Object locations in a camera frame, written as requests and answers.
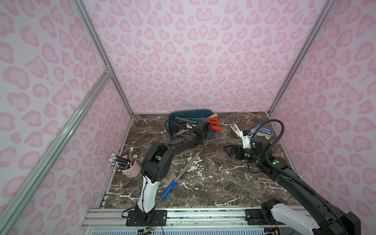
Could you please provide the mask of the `black shovel with red grip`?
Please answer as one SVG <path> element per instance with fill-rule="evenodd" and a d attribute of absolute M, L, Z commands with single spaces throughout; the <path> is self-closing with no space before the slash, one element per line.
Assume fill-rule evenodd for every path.
<path fill-rule="evenodd" d="M 188 122 L 186 123 L 186 125 L 190 125 L 190 126 L 196 126 L 198 124 L 197 121 L 193 121 L 193 122 Z M 220 121 L 212 121 L 211 122 L 211 127 L 210 129 L 213 130 L 213 131 L 218 131 L 220 132 L 222 129 L 221 127 L 218 127 L 218 125 L 220 125 L 221 122 Z"/>

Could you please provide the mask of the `green hoe with red grip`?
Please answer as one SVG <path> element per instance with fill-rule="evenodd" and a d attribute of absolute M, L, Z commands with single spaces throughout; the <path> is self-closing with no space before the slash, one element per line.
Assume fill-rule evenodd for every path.
<path fill-rule="evenodd" d="M 185 119 L 188 119 L 188 120 L 192 120 L 192 121 L 199 121 L 199 120 L 201 120 L 202 118 L 206 118 L 206 119 L 208 119 L 208 120 L 210 120 L 210 121 L 218 121 L 218 118 L 216 118 L 216 117 L 184 117 Z"/>

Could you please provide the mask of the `wooden handled small hoe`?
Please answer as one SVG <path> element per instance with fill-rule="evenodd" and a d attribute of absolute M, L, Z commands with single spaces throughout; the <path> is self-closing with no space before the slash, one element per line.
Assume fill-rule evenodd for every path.
<path fill-rule="evenodd" d="M 218 114 L 213 114 L 211 116 L 209 116 L 209 118 L 217 118 Z M 188 119 L 185 119 L 185 118 L 182 118 L 182 117 L 175 117 L 175 121 L 179 121 L 179 122 L 182 122 L 182 123 L 188 123 L 188 122 L 193 122 L 192 120 L 188 120 Z"/>

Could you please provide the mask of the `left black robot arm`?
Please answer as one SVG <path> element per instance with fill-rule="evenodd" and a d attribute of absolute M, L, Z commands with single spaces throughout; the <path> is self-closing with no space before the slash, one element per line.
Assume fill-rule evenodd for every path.
<path fill-rule="evenodd" d="M 156 141 L 152 144 L 141 165 L 143 186 L 135 205 L 135 211 L 140 217 L 150 216 L 155 209 L 159 184 L 168 174 L 173 157 L 202 144 L 211 127 L 211 121 L 202 117 L 198 124 L 176 139 L 168 143 Z"/>

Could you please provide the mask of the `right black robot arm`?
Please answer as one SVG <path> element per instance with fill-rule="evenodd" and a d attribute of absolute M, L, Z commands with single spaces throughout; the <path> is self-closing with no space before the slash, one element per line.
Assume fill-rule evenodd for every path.
<path fill-rule="evenodd" d="M 310 214 L 311 217 L 299 215 L 281 203 L 271 205 L 269 214 L 302 235 L 360 235 L 361 222 L 353 213 L 345 213 L 313 188 L 308 186 L 279 157 L 271 151 L 273 143 L 263 136 L 255 136 L 249 148 L 240 145 L 228 145 L 224 150 L 229 157 L 256 163 L 260 172 L 287 190 Z"/>

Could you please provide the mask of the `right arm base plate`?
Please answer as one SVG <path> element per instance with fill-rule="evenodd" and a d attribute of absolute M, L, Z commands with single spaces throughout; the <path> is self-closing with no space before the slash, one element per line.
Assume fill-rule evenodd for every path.
<path fill-rule="evenodd" d="M 246 209 L 245 221 L 248 225 L 275 225 L 278 222 L 273 218 L 271 209 L 280 203 L 277 199 L 270 199 L 262 203 L 260 209 Z"/>

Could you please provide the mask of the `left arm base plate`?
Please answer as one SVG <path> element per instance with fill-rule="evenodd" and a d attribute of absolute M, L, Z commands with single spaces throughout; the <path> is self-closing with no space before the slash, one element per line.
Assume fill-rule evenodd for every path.
<path fill-rule="evenodd" d="M 127 227 L 149 227 L 154 224 L 165 226 L 167 220 L 167 210 L 152 210 L 149 213 L 143 213 L 140 210 L 123 211 L 121 217 L 126 219 Z"/>

